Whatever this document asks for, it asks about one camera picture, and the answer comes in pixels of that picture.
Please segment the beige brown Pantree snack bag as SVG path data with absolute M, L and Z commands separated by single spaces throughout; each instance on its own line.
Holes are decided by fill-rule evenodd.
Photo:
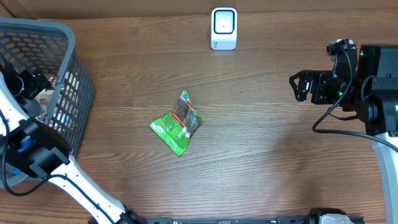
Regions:
M 49 88 L 43 89 L 35 97 L 35 99 L 40 103 L 40 114 L 36 118 L 42 122 L 44 122 L 45 115 L 47 114 L 47 110 L 55 90 L 55 82 L 57 80 L 57 77 L 54 75 L 45 75 L 45 77 L 49 80 L 51 86 Z

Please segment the green snack packet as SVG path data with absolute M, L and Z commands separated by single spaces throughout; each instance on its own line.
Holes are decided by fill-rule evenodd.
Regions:
M 171 112 L 151 122 L 151 129 L 181 156 L 188 147 L 191 135 L 203 116 L 194 108 L 191 98 L 183 90 Z

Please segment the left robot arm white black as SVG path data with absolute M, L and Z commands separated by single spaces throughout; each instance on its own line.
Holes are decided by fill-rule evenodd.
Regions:
M 50 182 L 83 206 L 94 223 L 144 223 L 144 219 L 107 194 L 84 172 L 59 132 L 22 107 L 48 87 L 50 82 L 39 72 L 17 73 L 11 64 L 1 66 L 1 171 L 5 172 L 10 164 L 29 177 L 40 179 L 32 189 L 15 192 L 3 177 L 4 188 L 22 197 Z

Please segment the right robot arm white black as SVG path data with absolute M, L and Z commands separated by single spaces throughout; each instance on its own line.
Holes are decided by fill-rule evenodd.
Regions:
M 311 94 L 315 105 L 329 105 L 312 126 L 323 134 L 344 134 L 371 140 L 381 173 L 386 222 L 397 223 L 397 46 L 364 44 L 339 39 L 326 46 L 331 70 L 302 70 L 289 78 L 297 101 Z M 365 133 L 320 129 L 336 107 L 355 112 L 351 119 L 365 125 Z

